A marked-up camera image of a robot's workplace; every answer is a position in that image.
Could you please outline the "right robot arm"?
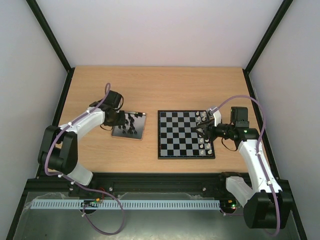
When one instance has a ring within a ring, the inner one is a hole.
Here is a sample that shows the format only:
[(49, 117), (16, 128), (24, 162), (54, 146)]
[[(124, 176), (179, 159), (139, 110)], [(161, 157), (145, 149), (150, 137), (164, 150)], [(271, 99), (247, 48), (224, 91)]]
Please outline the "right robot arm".
[(248, 109), (233, 106), (230, 123), (223, 123), (219, 109), (205, 111), (208, 120), (194, 130), (205, 140), (232, 140), (247, 166), (251, 185), (238, 175), (218, 183), (218, 191), (232, 194), (243, 208), (246, 225), (251, 229), (284, 229), (293, 205), (293, 198), (284, 192), (273, 176), (259, 141), (259, 132), (250, 127)]

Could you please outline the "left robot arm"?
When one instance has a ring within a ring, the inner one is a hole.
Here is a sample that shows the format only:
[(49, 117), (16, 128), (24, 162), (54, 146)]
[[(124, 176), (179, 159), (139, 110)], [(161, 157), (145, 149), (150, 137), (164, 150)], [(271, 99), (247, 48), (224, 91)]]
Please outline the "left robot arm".
[(38, 163), (48, 176), (66, 176), (73, 182), (88, 186), (93, 173), (78, 162), (78, 143), (94, 128), (125, 124), (121, 110), (124, 97), (112, 90), (89, 105), (80, 116), (60, 126), (48, 126), (43, 135)]

